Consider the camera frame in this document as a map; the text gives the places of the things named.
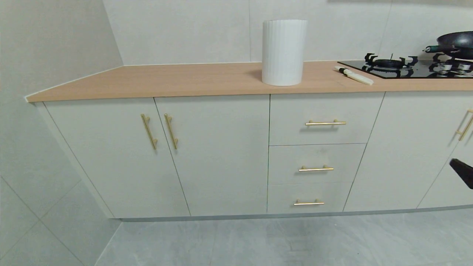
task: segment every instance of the gold handle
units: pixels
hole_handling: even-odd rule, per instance
[[[299,169],[299,172],[310,172],[310,171],[333,171],[333,167],[328,167],[326,164],[324,164],[323,168],[312,168],[312,169],[307,169],[305,166],[302,166]]]
[[[473,114],[473,109],[468,110],[468,112]],[[468,122],[468,124],[466,124],[466,128],[465,128],[465,130],[463,130],[463,132],[461,132],[459,130],[456,131],[457,134],[460,134],[460,138],[458,139],[459,141],[463,140],[463,138],[465,137],[466,132],[468,131],[468,129],[470,129],[470,126],[472,125],[472,123],[473,123],[473,115],[472,115],[472,118],[470,118],[470,121]]]
[[[158,142],[157,139],[153,138],[153,135],[151,135],[151,130],[149,130],[149,116],[145,116],[144,114],[141,114],[141,119],[143,120],[143,124],[145,124],[145,129],[146,132],[148,133],[149,140],[151,141],[151,145],[153,146],[153,149],[156,149],[156,143]]]
[[[336,125],[336,124],[347,124],[347,122],[340,122],[337,119],[335,119],[333,122],[314,122],[312,120],[309,120],[309,123],[306,123],[306,125]]]
[[[171,116],[168,116],[167,114],[164,114],[164,118],[166,119],[167,129],[169,129],[169,134],[171,134],[171,139],[173,140],[174,149],[177,150],[178,139],[174,137],[173,128],[171,127],[171,121],[173,120],[173,118]]]
[[[318,199],[315,199],[314,202],[299,202],[299,200],[296,200],[296,203],[294,203],[294,206],[300,206],[300,205],[323,205],[325,202],[319,202]]]

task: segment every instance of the ribbed white vase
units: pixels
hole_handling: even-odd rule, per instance
[[[262,80],[274,86],[302,81],[307,20],[285,19],[263,22]]]

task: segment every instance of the wooden countertop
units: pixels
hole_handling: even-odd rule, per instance
[[[473,79],[374,80],[372,86],[333,70],[336,61],[305,62],[303,80],[289,87],[261,82],[261,63],[123,66],[28,96],[28,102],[203,95],[473,90]]]

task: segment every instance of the kitchen cabinet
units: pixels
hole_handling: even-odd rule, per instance
[[[268,213],[341,212],[351,182],[269,185]]]
[[[191,215],[266,213],[269,95],[155,101]]]
[[[466,122],[472,119],[473,114],[467,113]],[[445,163],[442,171],[435,179],[429,191],[419,204],[419,208],[434,208],[473,204],[473,190],[471,190],[457,173],[450,167],[452,158],[473,166],[473,130],[470,128],[465,137],[457,144],[452,155]]]
[[[45,104],[116,218],[189,216],[153,98]]]
[[[270,145],[366,143],[383,95],[271,95]]]
[[[458,144],[455,132],[472,107],[473,92],[387,92],[344,211],[415,209]],[[440,190],[433,193],[442,197]]]
[[[365,144],[271,146],[268,184],[353,182]]]

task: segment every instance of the black glass cooktop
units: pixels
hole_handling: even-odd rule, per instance
[[[383,79],[440,79],[440,78],[473,78],[473,62],[448,59],[439,60],[439,55],[431,60],[400,58],[376,59],[372,53],[365,60],[339,61],[343,65],[378,76]]]

